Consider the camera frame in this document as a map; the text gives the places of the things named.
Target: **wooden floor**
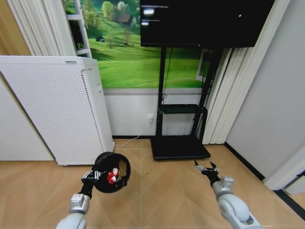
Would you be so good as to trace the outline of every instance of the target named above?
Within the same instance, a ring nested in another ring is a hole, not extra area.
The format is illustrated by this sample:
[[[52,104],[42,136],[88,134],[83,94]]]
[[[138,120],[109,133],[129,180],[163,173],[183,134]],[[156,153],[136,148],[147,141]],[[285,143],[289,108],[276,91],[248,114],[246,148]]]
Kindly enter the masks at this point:
[[[116,140],[122,144],[125,140]],[[225,146],[208,146],[220,175],[235,178],[234,192],[266,228],[305,228],[280,198],[267,189]],[[134,140],[116,152],[132,166],[126,187],[113,194],[93,192],[87,228],[231,228],[221,216],[206,177],[193,161],[156,162],[149,140]],[[209,160],[199,160],[207,166]],[[51,229],[68,214],[89,167],[55,162],[0,162],[0,228]]]
[[[299,194],[290,195],[290,197],[305,209],[305,192]]]

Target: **television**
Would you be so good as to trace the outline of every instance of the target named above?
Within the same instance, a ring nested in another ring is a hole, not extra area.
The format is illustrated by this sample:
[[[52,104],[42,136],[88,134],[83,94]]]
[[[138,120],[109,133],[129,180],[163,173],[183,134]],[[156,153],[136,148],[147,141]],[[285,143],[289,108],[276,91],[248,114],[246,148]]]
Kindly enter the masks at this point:
[[[274,0],[141,0],[141,46],[253,47]]]

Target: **black baseboard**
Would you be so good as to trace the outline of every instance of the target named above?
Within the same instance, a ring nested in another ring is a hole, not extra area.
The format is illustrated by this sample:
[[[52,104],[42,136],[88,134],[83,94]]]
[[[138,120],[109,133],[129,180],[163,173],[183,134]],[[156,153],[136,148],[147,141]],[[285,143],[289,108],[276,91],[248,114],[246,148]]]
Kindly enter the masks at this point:
[[[275,194],[278,195],[299,217],[305,220],[305,210],[302,208],[298,203],[296,203],[287,193],[283,190],[276,190],[274,191]]]
[[[264,180],[265,177],[261,174],[256,168],[254,168],[246,159],[243,158],[232,146],[230,146],[227,142],[224,143],[224,146],[228,148],[254,175],[257,176],[260,180]]]
[[[113,139],[133,139],[136,138],[137,135],[112,135]],[[152,135],[141,135],[138,139],[151,139]]]

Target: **perforated panel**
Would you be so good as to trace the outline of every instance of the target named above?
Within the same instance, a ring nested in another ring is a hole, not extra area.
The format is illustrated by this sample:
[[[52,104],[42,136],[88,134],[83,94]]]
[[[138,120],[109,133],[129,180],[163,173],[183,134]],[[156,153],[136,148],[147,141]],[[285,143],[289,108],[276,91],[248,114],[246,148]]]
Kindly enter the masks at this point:
[[[59,164],[93,163],[102,142],[80,69],[24,64],[3,71]]]

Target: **landscape wall mural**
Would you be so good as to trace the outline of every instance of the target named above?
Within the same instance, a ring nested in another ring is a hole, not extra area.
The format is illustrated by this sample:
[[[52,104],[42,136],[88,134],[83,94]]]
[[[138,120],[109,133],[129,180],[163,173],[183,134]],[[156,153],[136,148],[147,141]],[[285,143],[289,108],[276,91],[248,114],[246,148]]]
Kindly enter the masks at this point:
[[[73,13],[73,0],[64,0],[64,4],[67,13]],[[139,0],[81,0],[81,4],[92,57],[98,61],[103,87],[157,88],[161,49],[141,47]],[[76,43],[81,48],[81,41]],[[165,74],[169,54],[168,48]],[[202,86],[196,80],[200,54],[198,49],[173,49],[167,88]]]

